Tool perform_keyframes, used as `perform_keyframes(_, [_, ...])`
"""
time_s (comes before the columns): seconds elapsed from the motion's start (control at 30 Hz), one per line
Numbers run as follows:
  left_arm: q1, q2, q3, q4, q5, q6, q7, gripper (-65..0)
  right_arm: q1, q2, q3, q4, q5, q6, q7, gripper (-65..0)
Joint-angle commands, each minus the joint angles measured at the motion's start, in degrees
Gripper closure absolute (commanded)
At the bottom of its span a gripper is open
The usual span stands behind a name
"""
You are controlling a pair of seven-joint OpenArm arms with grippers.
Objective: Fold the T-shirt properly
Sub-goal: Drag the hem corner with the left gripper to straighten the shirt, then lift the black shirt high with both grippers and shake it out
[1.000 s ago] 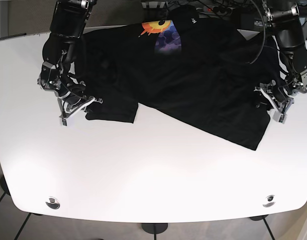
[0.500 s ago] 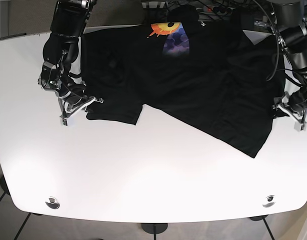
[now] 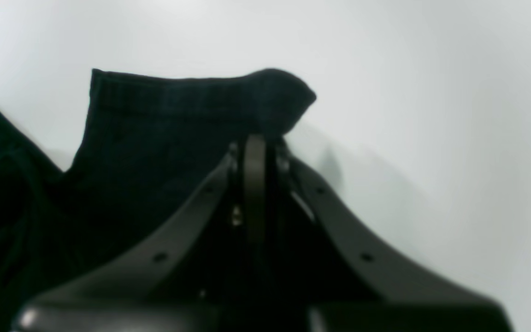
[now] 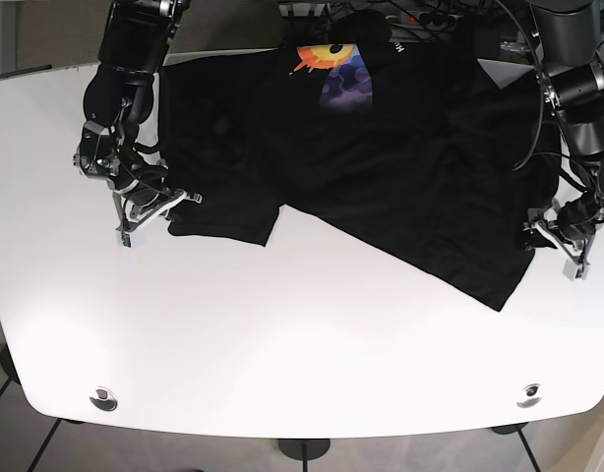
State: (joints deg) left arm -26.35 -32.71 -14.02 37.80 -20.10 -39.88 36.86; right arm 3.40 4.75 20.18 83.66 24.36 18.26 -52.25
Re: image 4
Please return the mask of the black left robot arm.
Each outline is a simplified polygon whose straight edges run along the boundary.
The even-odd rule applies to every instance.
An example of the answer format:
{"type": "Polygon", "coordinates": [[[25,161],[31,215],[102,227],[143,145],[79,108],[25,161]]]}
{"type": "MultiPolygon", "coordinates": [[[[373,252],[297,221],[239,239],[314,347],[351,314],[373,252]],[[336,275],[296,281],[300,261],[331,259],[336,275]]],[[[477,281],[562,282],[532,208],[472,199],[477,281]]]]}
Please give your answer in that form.
{"type": "Polygon", "coordinates": [[[566,257],[571,280],[587,275],[588,255],[604,225],[604,61],[600,54],[601,12],[596,1],[531,1],[533,51],[541,111],[549,110],[567,149],[543,156],[569,169],[560,172],[579,197],[564,205],[552,201],[528,213],[524,229],[566,257]]]}

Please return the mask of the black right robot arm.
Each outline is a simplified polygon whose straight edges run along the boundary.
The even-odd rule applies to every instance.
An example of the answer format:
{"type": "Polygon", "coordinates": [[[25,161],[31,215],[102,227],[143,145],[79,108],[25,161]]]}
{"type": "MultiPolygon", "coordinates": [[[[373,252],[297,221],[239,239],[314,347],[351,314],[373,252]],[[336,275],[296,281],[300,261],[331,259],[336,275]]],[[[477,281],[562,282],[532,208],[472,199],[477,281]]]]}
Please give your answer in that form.
{"type": "Polygon", "coordinates": [[[162,70],[187,1],[114,1],[83,99],[86,122],[73,158],[86,177],[104,181],[118,214],[121,246],[157,217],[202,195],[167,185],[164,160],[147,162],[168,141],[170,107],[155,98],[168,83],[162,70]]]}

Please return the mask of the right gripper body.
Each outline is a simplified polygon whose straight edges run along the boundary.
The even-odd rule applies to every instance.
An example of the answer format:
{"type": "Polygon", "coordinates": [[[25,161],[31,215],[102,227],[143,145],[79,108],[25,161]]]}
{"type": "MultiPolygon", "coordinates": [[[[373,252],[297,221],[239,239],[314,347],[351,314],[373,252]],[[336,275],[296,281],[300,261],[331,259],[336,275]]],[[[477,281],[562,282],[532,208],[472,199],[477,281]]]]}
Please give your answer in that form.
{"type": "Polygon", "coordinates": [[[170,211],[183,202],[201,204],[203,195],[184,189],[171,189],[162,185],[130,184],[119,189],[110,185],[112,199],[117,211],[119,224],[115,229],[118,245],[124,248],[135,246],[136,235],[156,218],[168,219],[170,211]]]}

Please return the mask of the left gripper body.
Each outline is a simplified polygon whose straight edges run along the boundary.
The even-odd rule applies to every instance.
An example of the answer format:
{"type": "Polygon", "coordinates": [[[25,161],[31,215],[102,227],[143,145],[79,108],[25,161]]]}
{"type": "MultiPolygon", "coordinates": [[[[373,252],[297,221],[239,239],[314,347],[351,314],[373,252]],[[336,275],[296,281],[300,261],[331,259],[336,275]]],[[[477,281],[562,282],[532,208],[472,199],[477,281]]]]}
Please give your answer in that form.
{"type": "Polygon", "coordinates": [[[563,274],[569,280],[585,280],[588,256],[598,230],[604,225],[604,199],[575,199],[563,206],[553,199],[549,206],[530,208],[523,230],[534,241],[537,238],[566,257],[563,274]]]}

